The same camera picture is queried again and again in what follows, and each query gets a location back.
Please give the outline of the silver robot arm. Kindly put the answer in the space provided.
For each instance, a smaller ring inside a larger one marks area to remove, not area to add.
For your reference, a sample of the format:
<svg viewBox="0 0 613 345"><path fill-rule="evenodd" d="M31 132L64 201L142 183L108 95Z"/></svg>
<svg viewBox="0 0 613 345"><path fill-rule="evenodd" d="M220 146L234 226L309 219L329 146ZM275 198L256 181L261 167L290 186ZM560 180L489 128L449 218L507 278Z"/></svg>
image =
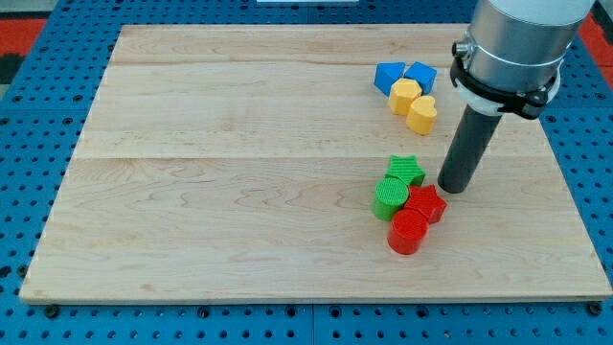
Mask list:
<svg viewBox="0 0 613 345"><path fill-rule="evenodd" d="M465 190L502 117L535 120L561 86L560 68L593 0L479 0L453 43L450 80L465 110L439 172Z"/></svg>

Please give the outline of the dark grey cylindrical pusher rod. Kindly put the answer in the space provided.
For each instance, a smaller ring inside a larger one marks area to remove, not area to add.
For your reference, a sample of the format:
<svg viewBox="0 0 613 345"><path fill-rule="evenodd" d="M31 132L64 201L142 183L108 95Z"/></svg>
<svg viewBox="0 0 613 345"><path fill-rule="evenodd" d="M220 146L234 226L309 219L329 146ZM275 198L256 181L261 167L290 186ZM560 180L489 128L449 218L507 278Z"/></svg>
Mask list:
<svg viewBox="0 0 613 345"><path fill-rule="evenodd" d="M459 194L466 189L500 120L501 116L484 115L465 107L438 176L444 191Z"/></svg>

